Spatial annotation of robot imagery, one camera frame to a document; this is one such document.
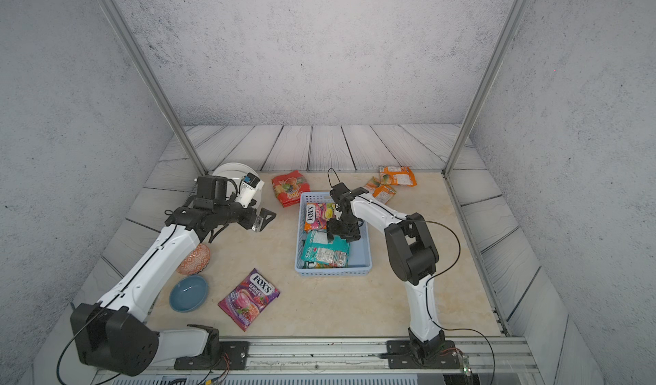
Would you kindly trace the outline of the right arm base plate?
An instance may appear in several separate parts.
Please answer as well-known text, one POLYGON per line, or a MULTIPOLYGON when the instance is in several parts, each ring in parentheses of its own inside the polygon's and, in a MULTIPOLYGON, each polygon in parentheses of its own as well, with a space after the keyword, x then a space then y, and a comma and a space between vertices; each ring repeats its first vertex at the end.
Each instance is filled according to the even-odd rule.
POLYGON ((422 346, 410 340, 386 342, 386 359, 391 369, 459 370, 461 361, 454 342, 445 341, 436 347, 422 346))

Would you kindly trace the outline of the orange multicolour Fox's candy bag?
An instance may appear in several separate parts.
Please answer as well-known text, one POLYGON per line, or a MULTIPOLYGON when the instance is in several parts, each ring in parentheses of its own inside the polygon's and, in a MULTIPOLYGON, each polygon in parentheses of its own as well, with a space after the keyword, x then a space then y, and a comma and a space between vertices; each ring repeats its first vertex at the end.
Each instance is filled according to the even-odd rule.
POLYGON ((334 203, 307 203, 304 215, 304 231, 325 231, 328 221, 334 217, 334 212, 334 203))

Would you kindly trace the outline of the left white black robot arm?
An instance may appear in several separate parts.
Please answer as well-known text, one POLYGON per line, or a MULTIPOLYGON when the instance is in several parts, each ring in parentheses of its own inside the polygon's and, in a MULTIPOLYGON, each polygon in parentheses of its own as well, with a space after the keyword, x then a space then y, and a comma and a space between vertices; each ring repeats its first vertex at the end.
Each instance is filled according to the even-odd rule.
POLYGON ((80 362, 126 376, 168 360, 201 371, 226 365, 218 330, 190 325, 153 331, 145 320, 165 283, 207 236, 217 236, 230 224, 262 231, 275 218, 259 207, 262 187, 254 173, 241 180, 198 178, 195 195, 167 216, 160 235, 126 276, 96 303, 82 303, 73 311, 70 345, 80 362))

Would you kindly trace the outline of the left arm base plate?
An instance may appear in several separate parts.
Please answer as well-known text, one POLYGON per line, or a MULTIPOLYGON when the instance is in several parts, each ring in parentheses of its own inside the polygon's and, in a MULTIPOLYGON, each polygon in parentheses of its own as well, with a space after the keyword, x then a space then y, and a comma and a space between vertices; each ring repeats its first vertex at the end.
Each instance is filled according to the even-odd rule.
POLYGON ((176 371, 244 371, 249 356, 249 342, 220 341, 209 344, 195 357, 182 357, 174 362, 176 371))

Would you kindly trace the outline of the purple Fox's candy bag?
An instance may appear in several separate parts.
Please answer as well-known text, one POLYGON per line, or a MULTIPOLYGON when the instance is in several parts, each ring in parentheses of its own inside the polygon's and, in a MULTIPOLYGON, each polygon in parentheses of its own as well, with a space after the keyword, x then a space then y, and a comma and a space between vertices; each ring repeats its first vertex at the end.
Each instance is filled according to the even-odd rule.
POLYGON ((218 307, 243 332, 246 332, 279 295, 279 289, 254 268, 240 284, 218 303, 218 307))

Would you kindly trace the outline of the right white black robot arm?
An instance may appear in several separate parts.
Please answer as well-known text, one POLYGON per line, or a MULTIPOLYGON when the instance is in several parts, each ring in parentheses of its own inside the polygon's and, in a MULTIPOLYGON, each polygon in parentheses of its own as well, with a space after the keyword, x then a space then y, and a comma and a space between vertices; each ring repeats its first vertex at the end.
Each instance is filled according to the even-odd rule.
POLYGON ((328 220, 328 238, 357 242, 364 224, 384 235, 389 265, 407 291, 411 353, 420 362, 437 356, 446 343, 438 326, 434 294, 439 254, 425 219, 420 214, 397 212, 377 202, 366 189, 351 190, 344 183, 333 186, 330 197, 336 214, 328 220))

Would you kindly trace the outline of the red candy bag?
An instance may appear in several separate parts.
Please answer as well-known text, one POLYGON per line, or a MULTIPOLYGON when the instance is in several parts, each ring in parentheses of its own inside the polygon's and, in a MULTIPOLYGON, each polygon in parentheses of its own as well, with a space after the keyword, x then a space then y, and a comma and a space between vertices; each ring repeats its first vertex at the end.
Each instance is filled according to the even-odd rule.
POLYGON ((302 194, 311 191, 309 182, 300 171, 276 176, 272 179, 272 185, 273 192, 282 207, 298 204, 302 194))

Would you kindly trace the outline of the teal white candy bag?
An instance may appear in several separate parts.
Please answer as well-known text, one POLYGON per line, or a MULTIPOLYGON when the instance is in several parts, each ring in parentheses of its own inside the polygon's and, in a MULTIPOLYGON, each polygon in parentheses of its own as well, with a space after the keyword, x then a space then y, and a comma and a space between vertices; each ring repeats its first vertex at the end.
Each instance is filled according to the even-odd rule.
POLYGON ((332 240, 324 231, 310 231, 303 245, 301 260, 306 269, 344 268, 348 265, 350 244, 341 237, 332 240))

